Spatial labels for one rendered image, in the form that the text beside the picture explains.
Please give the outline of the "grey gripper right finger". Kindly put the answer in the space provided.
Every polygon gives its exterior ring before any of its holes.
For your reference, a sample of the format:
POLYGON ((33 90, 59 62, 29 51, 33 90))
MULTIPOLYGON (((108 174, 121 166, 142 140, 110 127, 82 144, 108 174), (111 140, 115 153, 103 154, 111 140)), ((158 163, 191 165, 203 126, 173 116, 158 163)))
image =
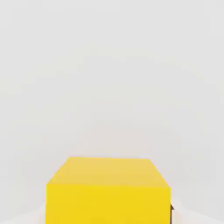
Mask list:
POLYGON ((217 224, 215 219, 185 208, 177 199, 172 199, 171 204, 174 207, 172 224, 217 224))

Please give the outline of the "small yellow cube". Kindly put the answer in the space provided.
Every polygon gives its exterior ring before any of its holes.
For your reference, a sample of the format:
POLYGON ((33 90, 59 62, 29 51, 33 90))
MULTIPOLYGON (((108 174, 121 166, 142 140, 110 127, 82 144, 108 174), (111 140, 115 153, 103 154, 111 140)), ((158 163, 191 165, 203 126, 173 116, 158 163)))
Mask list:
POLYGON ((45 224, 170 224, 171 188, 148 159, 70 157, 46 185, 45 224))

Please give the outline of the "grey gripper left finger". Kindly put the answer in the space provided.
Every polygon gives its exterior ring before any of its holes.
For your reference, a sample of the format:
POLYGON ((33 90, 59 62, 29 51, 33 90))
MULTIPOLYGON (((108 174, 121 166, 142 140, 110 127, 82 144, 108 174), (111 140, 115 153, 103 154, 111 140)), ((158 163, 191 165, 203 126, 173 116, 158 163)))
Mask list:
POLYGON ((3 224, 46 224, 46 204, 42 204, 40 208, 32 212, 6 220, 3 224))

